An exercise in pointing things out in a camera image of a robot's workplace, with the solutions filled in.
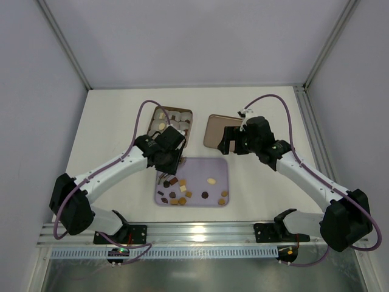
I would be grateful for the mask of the brown rectangular chocolate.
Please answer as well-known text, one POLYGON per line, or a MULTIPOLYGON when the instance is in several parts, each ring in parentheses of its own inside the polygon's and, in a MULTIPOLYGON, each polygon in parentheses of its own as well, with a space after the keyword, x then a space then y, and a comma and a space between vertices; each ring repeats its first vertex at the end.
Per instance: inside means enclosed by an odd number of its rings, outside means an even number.
POLYGON ((170 183, 171 186, 174 185, 174 184, 176 184, 177 182, 178 182, 178 179, 177 179, 177 178, 173 178, 173 179, 171 179, 171 180, 169 181, 169 183, 170 183))

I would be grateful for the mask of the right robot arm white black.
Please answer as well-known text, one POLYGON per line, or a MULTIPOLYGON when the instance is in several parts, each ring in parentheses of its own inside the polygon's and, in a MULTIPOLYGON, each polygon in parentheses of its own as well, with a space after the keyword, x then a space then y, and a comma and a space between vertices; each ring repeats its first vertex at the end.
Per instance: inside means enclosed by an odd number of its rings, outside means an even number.
POLYGON ((274 138, 264 117, 252 117, 239 127, 225 127, 218 150, 229 154, 231 142, 235 143, 235 154, 255 154, 260 162, 295 183, 321 209, 319 214, 288 209, 277 215, 274 226, 281 238, 294 234, 320 237, 341 252, 373 230, 367 196, 359 189, 349 191, 296 158, 290 143, 274 138))

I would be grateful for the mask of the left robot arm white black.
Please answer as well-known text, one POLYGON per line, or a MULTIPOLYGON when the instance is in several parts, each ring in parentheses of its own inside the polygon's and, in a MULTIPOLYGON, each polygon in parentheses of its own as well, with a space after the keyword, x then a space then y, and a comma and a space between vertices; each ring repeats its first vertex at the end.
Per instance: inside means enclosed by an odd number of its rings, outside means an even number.
POLYGON ((116 210, 93 207, 94 202, 125 178, 147 168, 175 175, 185 143, 185 133, 169 126, 156 137, 146 134, 133 139, 127 151, 95 170, 75 177, 60 175, 49 203, 56 216, 55 226, 62 225, 65 235, 90 230, 106 242, 127 243, 132 231, 129 222, 116 210))

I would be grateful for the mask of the white swirl oval chocolate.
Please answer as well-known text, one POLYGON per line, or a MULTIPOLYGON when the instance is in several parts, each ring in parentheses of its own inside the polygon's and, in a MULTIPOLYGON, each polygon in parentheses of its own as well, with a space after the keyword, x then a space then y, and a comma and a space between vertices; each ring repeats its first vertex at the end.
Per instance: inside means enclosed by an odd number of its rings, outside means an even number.
POLYGON ((207 182, 208 182, 209 184, 211 184, 211 185, 216 184, 216 180, 213 179, 213 178, 208 178, 208 179, 207 179, 207 182))

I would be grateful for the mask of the brown tin lid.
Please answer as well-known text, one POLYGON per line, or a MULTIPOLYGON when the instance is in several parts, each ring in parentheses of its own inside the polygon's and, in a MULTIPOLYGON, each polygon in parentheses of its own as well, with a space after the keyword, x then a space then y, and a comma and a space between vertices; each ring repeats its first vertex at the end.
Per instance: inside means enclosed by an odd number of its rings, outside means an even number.
POLYGON ((203 145, 207 148, 217 149, 217 146, 222 140, 224 128, 239 127, 240 125, 241 119, 239 117, 211 114, 208 117, 203 145))

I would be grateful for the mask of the brown tin box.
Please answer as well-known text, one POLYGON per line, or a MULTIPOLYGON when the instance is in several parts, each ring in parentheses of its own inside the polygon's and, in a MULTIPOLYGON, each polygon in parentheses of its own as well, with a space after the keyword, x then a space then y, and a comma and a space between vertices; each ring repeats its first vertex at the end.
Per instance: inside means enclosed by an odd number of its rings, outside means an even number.
POLYGON ((153 115, 151 116, 150 124, 148 126, 147 134, 152 136, 156 133, 163 133, 168 126, 172 126, 185 136, 184 148, 187 147, 190 137, 190 132, 193 124, 193 111, 185 108, 177 108, 172 106, 164 106, 164 109, 155 107, 153 115), (165 118, 159 119, 160 113, 164 113, 165 118), (159 125, 165 124, 164 129, 160 129, 159 125))

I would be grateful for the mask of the purple plastic tray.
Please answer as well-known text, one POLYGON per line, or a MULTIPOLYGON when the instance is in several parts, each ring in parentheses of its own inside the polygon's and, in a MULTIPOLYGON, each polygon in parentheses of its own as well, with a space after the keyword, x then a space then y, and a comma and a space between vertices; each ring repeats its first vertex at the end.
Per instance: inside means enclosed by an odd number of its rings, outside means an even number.
POLYGON ((170 187, 165 188, 164 184, 158 184, 157 180, 161 172, 157 172, 154 202, 158 206, 180 206, 180 207, 225 207, 229 204, 229 170, 227 161, 223 158, 187 158, 186 163, 177 170, 175 175, 172 175, 169 180, 177 178, 178 182, 170 187), (207 182, 208 178, 216 180, 216 184, 211 185, 207 182), (179 181, 185 179, 186 191, 180 191, 179 181), (159 195, 157 192, 161 191, 164 195, 159 195), (221 193, 227 191, 228 195, 223 197, 221 193), (170 198, 170 192, 176 193, 176 198, 170 198), (191 192, 192 197, 186 197, 186 192, 191 192), (203 199, 202 192, 208 192, 209 197, 203 199), (163 203, 162 198, 166 198, 168 203, 163 203), (185 198, 187 200, 185 205, 179 204, 179 199, 185 198), (224 205, 218 204, 219 199, 225 200, 224 205), (177 199, 178 204, 172 205, 170 201, 177 199))

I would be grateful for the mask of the aluminium rail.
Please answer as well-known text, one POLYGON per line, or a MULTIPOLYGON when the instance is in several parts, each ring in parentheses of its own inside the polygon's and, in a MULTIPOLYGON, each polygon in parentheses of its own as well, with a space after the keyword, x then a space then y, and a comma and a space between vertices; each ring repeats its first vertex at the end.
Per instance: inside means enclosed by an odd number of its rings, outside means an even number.
MULTIPOLYGON (((222 222, 146 222, 146 242, 152 244, 197 244, 197 243, 237 243, 288 244, 302 242, 301 237, 292 237, 281 242, 275 235, 264 235, 254 228, 254 221, 222 222)), ((94 231, 84 231, 78 235, 66 235, 61 240, 54 239, 53 224, 44 224, 38 237, 37 246, 81 246, 91 245, 94 231)))

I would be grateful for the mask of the right black mount plate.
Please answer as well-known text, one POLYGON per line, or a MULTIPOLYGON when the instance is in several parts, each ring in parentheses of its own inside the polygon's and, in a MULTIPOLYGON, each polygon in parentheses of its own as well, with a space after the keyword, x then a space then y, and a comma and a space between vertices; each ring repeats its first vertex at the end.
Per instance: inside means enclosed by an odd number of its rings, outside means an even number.
POLYGON ((276 243, 280 241, 273 223, 255 223, 253 230, 257 243, 276 243))

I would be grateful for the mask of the black mount plate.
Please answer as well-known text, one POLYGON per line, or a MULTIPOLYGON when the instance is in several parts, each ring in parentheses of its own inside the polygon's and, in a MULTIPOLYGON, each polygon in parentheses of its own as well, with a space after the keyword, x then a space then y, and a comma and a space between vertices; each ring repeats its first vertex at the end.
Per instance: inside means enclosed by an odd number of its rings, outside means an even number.
POLYGON ((143 245, 146 243, 147 225, 122 226, 114 235, 108 235, 108 238, 121 245, 143 245))
POLYGON ((255 223, 253 230, 257 243, 276 243, 280 241, 273 223, 255 223))

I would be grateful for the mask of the left black mount plate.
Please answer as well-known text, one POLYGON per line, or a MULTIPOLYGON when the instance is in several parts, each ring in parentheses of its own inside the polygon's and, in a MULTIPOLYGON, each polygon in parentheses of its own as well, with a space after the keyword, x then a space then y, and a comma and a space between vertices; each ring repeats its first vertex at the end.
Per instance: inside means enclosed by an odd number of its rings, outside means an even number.
POLYGON ((147 225, 122 226, 114 235, 108 235, 108 238, 121 245, 143 245, 146 243, 147 225))

